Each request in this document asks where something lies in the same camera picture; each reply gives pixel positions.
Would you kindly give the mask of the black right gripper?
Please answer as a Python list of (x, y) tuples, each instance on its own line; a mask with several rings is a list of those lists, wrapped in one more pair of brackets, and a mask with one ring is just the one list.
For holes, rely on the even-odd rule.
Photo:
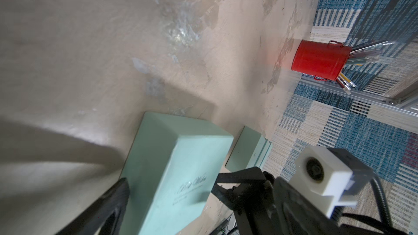
[(241, 235), (343, 234), (284, 179), (258, 167), (220, 173), (211, 193), (234, 211)]

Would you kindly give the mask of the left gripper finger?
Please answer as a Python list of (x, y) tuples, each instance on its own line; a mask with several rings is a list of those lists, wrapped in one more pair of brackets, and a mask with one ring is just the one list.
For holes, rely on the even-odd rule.
[(126, 178), (110, 189), (62, 228), (59, 235), (118, 235), (126, 212), (130, 190)]

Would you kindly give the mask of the mint jewelry box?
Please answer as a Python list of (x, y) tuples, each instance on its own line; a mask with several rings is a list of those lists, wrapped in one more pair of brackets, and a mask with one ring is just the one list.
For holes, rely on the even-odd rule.
[(210, 121), (146, 112), (121, 176), (122, 235), (174, 235), (201, 215), (234, 137)]
[(236, 172), (256, 166), (265, 143), (261, 133), (245, 126), (225, 167), (230, 172)]
[(263, 149), (260, 153), (260, 158), (259, 158), (258, 163), (257, 163), (257, 166), (260, 169), (262, 169), (263, 166), (265, 165), (265, 163), (268, 159), (268, 156), (269, 156), (269, 154), (272, 150), (272, 147), (273, 147), (272, 142), (266, 139), (266, 142), (265, 142), (264, 147), (263, 147)]

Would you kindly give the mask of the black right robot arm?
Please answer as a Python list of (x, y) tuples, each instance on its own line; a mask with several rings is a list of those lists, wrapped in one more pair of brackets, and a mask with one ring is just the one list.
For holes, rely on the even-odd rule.
[(401, 235), (393, 227), (380, 180), (371, 180), (380, 219), (344, 213), (321, 213), (283, 178), (258, 167), (220, 173), (211, 193), (234, 212), (242, 235)]

